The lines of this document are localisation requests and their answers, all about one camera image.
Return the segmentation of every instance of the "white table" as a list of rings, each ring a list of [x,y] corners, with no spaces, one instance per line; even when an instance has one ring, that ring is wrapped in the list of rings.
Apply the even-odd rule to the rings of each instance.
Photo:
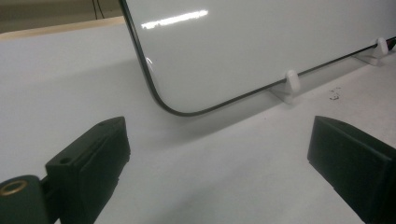
[[[155,104],[124,24],[3,40],[0,64],[0,182],[126,118],[132,158],[97,224],[362,223],[306,159],[314,117],[396,147],[394,51],[303,76],[295,105],[264,91],[198,118]]]

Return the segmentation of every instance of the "white plastic clip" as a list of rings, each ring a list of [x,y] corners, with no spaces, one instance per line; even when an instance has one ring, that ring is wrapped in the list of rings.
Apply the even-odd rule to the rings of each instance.
[[[364,52],[355,55],[355,58],[364,61],[372,66],[378,66],[379,60],[388,54],[388,44],[384,38],[378,38],[376,40],[375,49],[367,49]]]
[[[270,92],[288,105],[293,103],[294,94],[301,88],[300,79],[294,70],[286,74],[286,83],[281,83],[270,89]]]

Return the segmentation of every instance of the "black edge trim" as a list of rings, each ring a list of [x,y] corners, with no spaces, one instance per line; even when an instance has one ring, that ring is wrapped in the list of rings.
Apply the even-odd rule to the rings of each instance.
[[[128,8],[128,4],[126,3],[126,0],[120,0],[120,6],[121,6],[122,13],[124,15],[126,24],[128,26],[129,33],[130,33],[130,35],[132,37],[132,40],[134,42],[134,49],[136,50],[137,58],[138,58],[138,60],[140,62],[140,66],[141,66],[141,68],[143,70],[143,74],[145,75],[145,78],[146,78],[146,81],[148,83],[148,88],[150,89],[151,95],[155,99],[156,103],[158,105],[160,105],[160,107],[162,107],[164,110],[166,110],[167,112],[169,112],[171,114],[174,114],[174,115],[177,115],[177,116],[181,116],[181,117],[194,117],[194,116],[203,115],[205,113],[208,113],[208,112],[211,112],[213,110],[219,109],[219,108],[221,108],[221,107],[223,107],[225,105],[229,105],[231,103],[234,103],[236,101],[244,99],[244,98],[246,98],[248,96],[254,95],[254,94],[256,94],[256,93],[258,93],[260,91],[264,91],[264,90],[266,90],[268,88],[271,88],[271,87],[273,87],[273,86],[275,86],[275,85],[277,85],[279,83],[286,82],[286,79],[283,78],[283,79],[281,79],[281,80],[279,80],[277,82],[274,82],[274,83],[272,83],[270,85],[258,88],[257,90],[250,91],[248,93],[245,93],[245,94],[242,94],[240,96],[234,97],[231,100],[225,101],[225,102],[223,102],[221,104],[214,105],[212,107],[209,107],[207,109],[203,109],[203,110],[200,110],[200,111],[197,111],[197,112],[184,113],[184,112],[180,112],[180,111],[174,110],[171,107],[169,107],[166,103],[163,102],[163,99],[161,99],[160,95],[158,94],[157,90],[155,89],[154,82],[152,81],[151,74],[149,72],[149,67],[146,64],[146,60],[145,60],[146,57],[145,57],[145,54],[143,53],[142,46],[140,45],[139,37],[137,36],[137,31],[136,31],[136,29],[134,27],[134,21],[132,20],[132,16],[131,16],[130,10]],[[305,74],[307,74],[309,72],[312,72],[312,71],[317,70],[317,69],[319,69],[321,67],[327,66],[327,65],[329,65],[331,63],[336,63],[338,61],[341,61],[341,60],[343,60],[343,59],[345,59],[347,57],[350,57],[350,56],[352,56],[354,54],[360,53],[360,52],[365,51],[367,49],[376,48],[376,46],[377,46],[377,44],[372,45],[370,47],[367,47],[365,49],[360,49],[360,50],[355,51],[353,53],[350,53],[350,54],[348,54],[346,56],[343,56],[341,58],[329,61],[327,63],[323,63],[321,65],[318,65],[316,67],[310,68],[308,70],[305,70],[305,71],[299,73],[298,76],[305,75]]]

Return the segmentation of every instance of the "glossy white board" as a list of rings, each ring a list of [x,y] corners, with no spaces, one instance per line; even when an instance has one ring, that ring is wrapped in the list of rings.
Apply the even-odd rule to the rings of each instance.
[[[396,36],[394,0],[126,3],[157,101],[185,114]]]

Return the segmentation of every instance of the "brass grommet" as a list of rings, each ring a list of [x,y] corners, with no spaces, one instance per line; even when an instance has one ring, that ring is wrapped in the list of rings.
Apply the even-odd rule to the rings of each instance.
[[[17,193],[21,190],[23,190],[27,186],[27,181],[26,180],[15,180],[12,181],[11,183],[6,184],[0,189],[0,196],[8,196],[14,193]]]

